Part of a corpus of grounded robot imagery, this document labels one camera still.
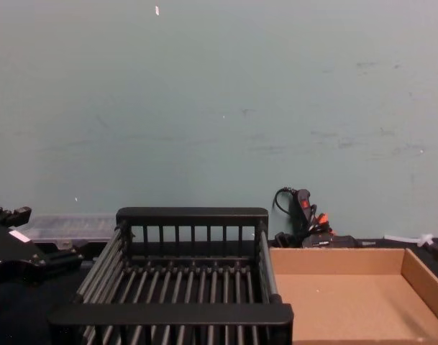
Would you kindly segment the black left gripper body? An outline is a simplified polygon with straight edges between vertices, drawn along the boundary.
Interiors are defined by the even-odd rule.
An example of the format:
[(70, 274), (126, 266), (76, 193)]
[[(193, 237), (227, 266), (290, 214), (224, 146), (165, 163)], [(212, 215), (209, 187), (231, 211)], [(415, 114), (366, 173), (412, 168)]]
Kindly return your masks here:
[(36, 277), (48, 264), (46, 254), (26, 235), (0, 226), (0, 284)]

